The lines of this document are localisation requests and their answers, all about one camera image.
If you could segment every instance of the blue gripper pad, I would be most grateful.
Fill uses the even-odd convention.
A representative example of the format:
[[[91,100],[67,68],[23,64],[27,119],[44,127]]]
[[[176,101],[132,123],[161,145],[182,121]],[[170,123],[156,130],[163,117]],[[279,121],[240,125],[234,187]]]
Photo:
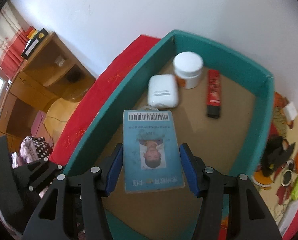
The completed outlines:
[[[118,153],[111,165],[110,171],[107,175],[107,186],[106,186],[106,193],[109,195],[111,192],[114,191],[114,188],[116,187],[118,177],[122,168],[123,164],[123,146],[120,146],[120,149],[118,150]]]
[[[182,168],[185,172],[190,191],[194,193],[196,197],[198,197],[200,191],[198,188],[197,173],[194,167],[192,166],[192,163],[188,157],[187,151],[183,145],[180,145],[179,152],[180,152]]]

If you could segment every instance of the white wall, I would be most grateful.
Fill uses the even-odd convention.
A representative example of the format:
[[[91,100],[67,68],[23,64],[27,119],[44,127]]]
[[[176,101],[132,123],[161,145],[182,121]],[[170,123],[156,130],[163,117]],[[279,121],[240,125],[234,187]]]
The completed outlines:
[[[273,72],[298,107],[296,0],[11,0],[36,28],[54,30],[95,75],[137,36],[181,29],[214,39]]]

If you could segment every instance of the barcode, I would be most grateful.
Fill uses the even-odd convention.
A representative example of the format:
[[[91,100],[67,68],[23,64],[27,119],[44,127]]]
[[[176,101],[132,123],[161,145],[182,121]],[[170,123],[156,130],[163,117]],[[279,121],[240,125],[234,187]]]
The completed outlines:
[[[158,112],[128,112],[128,121],[169,121],[169,114]]]

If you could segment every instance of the white object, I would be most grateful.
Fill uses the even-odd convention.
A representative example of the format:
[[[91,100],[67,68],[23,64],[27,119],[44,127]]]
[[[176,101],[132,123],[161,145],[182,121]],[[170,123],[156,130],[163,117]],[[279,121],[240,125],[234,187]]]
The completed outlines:
[[[283,108],[283,112],[285,113],[285,116],[288,122],[293,121],[298,115],[298,111],[295,105],[293,104],[293,102],[290,102],[289,104],[287,104]]]
[[[198,85],[202,73],[203,59],[197,53],[181,52],[173,59],[178,85],[187,89]]]
[[[298,199],[295,201],[290,201],[287,206],[286,212],[285,212],[284,216],[282,217],[282,219],[280,220],[279,225],[278,225],[281,236],[283,236],[286,233],[286,231],[288,230],[297,211],[298,211]]]
[[[148,105],[156,108],[172,108],[178,105],[176,78],[171,74],[152,76],[148,85]]]

